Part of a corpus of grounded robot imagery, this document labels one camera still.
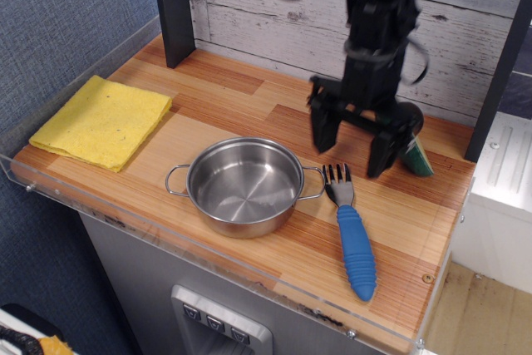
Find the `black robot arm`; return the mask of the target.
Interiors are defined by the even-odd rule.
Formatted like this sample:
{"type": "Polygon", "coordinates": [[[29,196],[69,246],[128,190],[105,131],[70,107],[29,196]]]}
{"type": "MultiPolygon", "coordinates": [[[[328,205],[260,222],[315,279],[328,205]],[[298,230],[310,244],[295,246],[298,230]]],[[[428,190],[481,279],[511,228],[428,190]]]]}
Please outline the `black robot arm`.
{"type": "Polygon", "coordinates": [[[311,79],[313,144],[321,153],[330,150],[342,121],[370,131],[374,138],[367,174],[377,178],[423,124],[418,107],[396,99],[419,10],[415,0],[347,0],[347,9],[350,32],[342,79],[311,79]]]}

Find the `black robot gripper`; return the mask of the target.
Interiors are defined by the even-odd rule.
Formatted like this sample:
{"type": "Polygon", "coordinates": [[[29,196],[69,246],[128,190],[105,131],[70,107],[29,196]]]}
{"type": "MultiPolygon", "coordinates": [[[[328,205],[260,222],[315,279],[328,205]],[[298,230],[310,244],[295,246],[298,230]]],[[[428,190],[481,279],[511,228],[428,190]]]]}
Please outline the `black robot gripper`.
{"type": "MultiPolygon", "coordinates": [[[[364,62],[348,57],[342,80],[313,76],[313,89],[308,99],[313,144],[319,153],[332,149],[337,143],[341,121],[350,121],[367,131],[372,122],[361,116],[373,111],[384,124],[395,124],[410,131],[414,116],[402,110],[396,99],[406,51],[401,49],[386,61],[364,62]]],[[[379,177],[395,162],[404,147],[403,138],[389,131],[381,131],[371,143],[367,176],[379,177]]]]}

